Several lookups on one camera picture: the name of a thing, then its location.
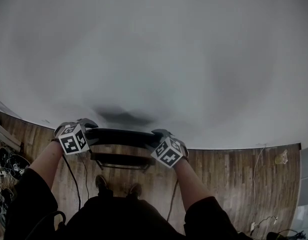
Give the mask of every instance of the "white cable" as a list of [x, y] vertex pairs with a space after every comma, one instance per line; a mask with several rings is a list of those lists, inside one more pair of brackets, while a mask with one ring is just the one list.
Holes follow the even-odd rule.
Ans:
[[263, 147], [263, 149], [259, 152], [258, 157], [257, 157], [257, 159], [256, 159], [255, 166], [254, 166], [254, 175], [253, 175], [254, 201], [253, 201], [253, 208], [252, 208], [252, 214], [253, 214], [252, 223], [254, 222], [254, 217], [255, 217], [255, 214], [254, 214], [254, 206], [255, 206], [255, 169], [256, 169], [256, 165], [258, 164], [260, 155], [262, 154], [262, 152], [263, 152], [263, 150], [265, 149], [265, 147], [266, 147], [266, 145], [265, 145], [265, 146]]

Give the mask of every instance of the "foot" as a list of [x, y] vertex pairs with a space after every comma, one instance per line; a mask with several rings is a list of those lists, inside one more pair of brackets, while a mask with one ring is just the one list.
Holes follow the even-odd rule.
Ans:
[[106, 180], [104, 179], [103, 176], [97, 175], [95, 179], [95, 185], [100, 190], [100, 186], [108, 187], [108, 184], [106, 183]]
[[132, 185], [129, 189], [128, 194], [133, 194], [136, 193], [137, 195], [137, 199], [140, 199], [140, 196], [142, 194], [142, 185], [139, 183], [135, 183], [134, 185]]

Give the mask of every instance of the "person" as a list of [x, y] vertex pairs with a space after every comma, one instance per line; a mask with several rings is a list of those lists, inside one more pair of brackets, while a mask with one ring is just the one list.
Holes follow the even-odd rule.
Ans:
[[206, 188], [186, 159], [173, 167], [186, 211], [185, 235], [178, 233], [145, 200], [141, 186], [134, 185], [127, 197], [113, 197], [102, 176], [95, 179], [98, 196], [90, 198], [60, 230], [54, 228], [58, 204], [51, 192], [63, 149], [52, 141], [14, 186], [16, 192], [6, 214], [5, 240], [31, 239], [242, 239], [228, 215]]

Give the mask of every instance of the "glove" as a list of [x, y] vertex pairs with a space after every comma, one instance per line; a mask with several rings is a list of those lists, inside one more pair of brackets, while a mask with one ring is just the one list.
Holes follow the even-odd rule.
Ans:
[[88, 118], [82, 118], [75, 122], [63, 122], [54, 131], [54, 137], [57, 138], [57, 136], [60, 135], [60, 133], [62, 132], [61, 129], [63, 129], [65, 126], [75, 126], [78, 124], [80, 124], [83, 130], [83, 133], [85, 133], [86, 128], [98, 128], [99, 127], [94, 121]]

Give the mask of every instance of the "forearm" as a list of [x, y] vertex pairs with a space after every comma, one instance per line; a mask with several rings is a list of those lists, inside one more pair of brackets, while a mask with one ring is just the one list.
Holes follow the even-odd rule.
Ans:
[[179, 160], [174, 165], [174, 170], [178, 178], [185, 211], [197, 201], [212, 196], [185, 159]]
[[49, 189], [52, 189], [54, 177], [62, 154], [63, 149], [61, 144], [52, 141], [29, 167], [43, 178]]

